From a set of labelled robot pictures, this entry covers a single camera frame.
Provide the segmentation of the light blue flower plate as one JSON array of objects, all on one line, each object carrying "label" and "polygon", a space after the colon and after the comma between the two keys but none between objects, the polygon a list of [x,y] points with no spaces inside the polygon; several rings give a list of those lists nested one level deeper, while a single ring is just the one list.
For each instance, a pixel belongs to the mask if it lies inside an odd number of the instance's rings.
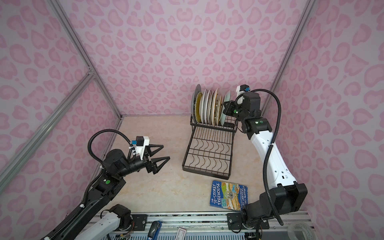
[{"label": "light blue flower plate", "polygon": [[226,120],[226,117],[227,117],[227,116],[225,115],[225,113],[224,113],[224,109],[225,109],[225,107],[224,107],[224,103],[230,101],[230,99],[231,99],[231,91],[228,91],[228,92],[225,94],[224,98],[223,98],[223,103],[222,103],[222,114],[221,114],[221,118],[220,118],[221,126],[224,126],[224,123],[225,123],[225,120]]}]

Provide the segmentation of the orange woven plate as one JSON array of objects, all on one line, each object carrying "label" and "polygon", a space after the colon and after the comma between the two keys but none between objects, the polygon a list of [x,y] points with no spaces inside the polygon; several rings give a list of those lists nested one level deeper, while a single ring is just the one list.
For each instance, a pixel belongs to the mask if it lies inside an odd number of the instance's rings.
[{"label": "orange woven plate", "polygon": [[223,97],[222,95],[217,96],[217,106],[216,106],[216,125],[221,125],[221,115],[222,115],[222,102]]}]

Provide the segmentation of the star pattern cat plate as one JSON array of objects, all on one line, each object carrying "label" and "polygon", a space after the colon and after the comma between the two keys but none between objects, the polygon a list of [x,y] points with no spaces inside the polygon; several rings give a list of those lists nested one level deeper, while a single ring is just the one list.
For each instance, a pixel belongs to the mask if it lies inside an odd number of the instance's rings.
[{"label": "star pattern cat plate", "polygon": [[212,94],[212,104],[211,104],[211,124],[215,126],[215,111],[216,111],[216,101],[218,96],[219,89],[216,89]]}]

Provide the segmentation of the white plate orange sun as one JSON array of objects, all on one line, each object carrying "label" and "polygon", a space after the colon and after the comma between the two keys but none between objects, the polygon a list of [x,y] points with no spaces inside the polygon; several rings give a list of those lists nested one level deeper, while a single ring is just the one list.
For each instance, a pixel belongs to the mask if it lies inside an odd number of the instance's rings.
[{"label": "white plate orange sun", "polygon": [[209,90],[208,91],[208,97],[207,97],[207,100],[206,100],[206,124],[208,125],[210,123],[210,107],[211,107],[211,104],[212,104],[212,91]]}]

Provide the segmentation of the yellow-green woven plate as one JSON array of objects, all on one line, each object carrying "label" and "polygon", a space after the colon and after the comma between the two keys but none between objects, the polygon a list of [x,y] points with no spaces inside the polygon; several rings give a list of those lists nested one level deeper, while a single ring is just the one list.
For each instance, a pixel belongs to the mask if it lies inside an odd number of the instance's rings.
[{"label": "yellow-green woven plate", "polygon": [[203,97],[203,93],[199,92],[197,94],[197,98],[195,101],[195,118],[196,118],[196,123],[200,124],[202,122],[202,114],[201,114],[201,100]]}]

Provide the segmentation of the large grey-green plate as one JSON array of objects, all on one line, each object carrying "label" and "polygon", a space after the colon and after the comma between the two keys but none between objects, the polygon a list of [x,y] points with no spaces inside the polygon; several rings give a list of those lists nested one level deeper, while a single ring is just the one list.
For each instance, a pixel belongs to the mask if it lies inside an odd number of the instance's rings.
[{"label": "large grey-green plate", "polygon": [[191,115],[192,115],[193,123],[196,123],[196,115],[195,115],[196,99],[197,99],[198,93],[200,92],[201,92],[201,85],[197,84],[191,100]]}]

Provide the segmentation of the black wire dish rack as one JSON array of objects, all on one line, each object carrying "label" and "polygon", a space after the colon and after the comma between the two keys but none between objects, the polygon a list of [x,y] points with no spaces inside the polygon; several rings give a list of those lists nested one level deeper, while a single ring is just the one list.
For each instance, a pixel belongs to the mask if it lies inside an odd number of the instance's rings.
[{"label": "black wire dish rack", "polygon": [[226,117],[223,126],[198,124],[190,119],[192,134],[182,163],[185,172],[228,180],[238,121]]}]

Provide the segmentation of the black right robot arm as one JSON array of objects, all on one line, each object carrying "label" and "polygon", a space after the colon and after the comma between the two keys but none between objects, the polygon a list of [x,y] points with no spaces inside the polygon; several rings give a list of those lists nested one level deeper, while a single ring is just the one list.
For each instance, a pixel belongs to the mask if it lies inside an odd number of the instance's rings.
[{"label": "black right robot arm", "polygon": [[[272,96],[278,107],[275,128],[261,114],[260,92]],[[288,169],[276,143],[282,118],[279,98],[269,90],[240,90],[234,101],[224,103],[224,113],[242,123],[242,131],[263,159],[262,180],[264,193],[259,200],[247,204],[242,210],[242,224],[249,229],[258,229],[261,222],[276,219],[283,225],[282,215],[297,212],[307,194],[305,184],[297,182]]]}]

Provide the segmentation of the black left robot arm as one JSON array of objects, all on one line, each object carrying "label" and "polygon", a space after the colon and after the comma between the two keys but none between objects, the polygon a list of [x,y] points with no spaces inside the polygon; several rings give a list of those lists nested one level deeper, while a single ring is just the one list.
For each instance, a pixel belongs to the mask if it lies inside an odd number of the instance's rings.
[{"label": "black left robot arm", "polygon": [[87,186],[80,204],[42,239],[74,240],[90,220],[120,192],[126,184],[125,176],[142,169],[153,174],[160,171],[170,157],[150,157],[163,148],[163,145],[150,144],[144,148],[143,158],[135,156],[132,160],[128,160],[122,150],[111,150],[103,161],[105,169]]}]

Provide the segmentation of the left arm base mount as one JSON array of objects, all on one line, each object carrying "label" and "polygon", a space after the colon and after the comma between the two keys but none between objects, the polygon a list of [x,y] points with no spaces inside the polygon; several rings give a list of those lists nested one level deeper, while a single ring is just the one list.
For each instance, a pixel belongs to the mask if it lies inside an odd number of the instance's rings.
[{"label": "left arm base mount", "polygon": [[148,215],[145,214],[124,215],[120,218],[120,223],[117,228],[117,231],[144,231],[147,223],[147,218]]}]

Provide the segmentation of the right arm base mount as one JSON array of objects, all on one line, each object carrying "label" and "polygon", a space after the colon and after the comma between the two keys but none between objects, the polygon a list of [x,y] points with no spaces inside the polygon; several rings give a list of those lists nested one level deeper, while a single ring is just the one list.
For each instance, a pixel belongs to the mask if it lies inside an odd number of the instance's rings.
[{"label": "right arm base mount", "polygon": [[229,230],[239,231],[245,229],[253,229],[254,227],[247,227],[243,223],[243,216],[241,212],[233,212],[226,214]]}]

